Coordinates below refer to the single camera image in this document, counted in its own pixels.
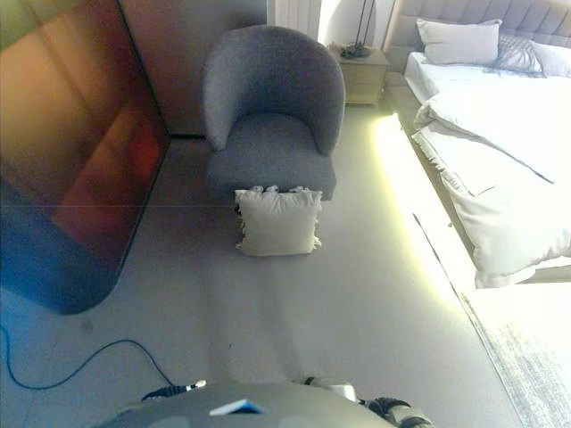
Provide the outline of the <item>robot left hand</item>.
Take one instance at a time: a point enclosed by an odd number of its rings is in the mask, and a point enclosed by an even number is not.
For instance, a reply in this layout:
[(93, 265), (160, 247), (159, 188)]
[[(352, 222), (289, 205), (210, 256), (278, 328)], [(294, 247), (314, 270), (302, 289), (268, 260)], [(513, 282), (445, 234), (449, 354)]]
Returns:
[(163, 388), (160, 388), (155, 391), (151, 391), (144, 395), (141, 398), (142, 401), (146, 401), (149, 399), (162, 399), (162, 398), (170, 398), (181, 393), (189, 392), (195, 389), (203, 388), (207, 385), (205, 380), (198, 380), (195, 383), (191, 383), (188, 385), (169, 385)]

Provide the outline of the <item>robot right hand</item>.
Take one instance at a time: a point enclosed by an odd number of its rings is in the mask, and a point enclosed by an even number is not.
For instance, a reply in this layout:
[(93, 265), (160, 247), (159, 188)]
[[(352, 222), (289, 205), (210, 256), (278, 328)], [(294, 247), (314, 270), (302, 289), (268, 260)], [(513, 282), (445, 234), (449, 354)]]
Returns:
[(368, 408), (382, 418), (389, 420), (391, 411), (397, 407), (410, 407), (406, 401), (381, 397), (377, 399), (359, 399), (354, 386), (348, 381), (335, 377), (308, 376), (302, 381), (305, 385), (326, 389)]

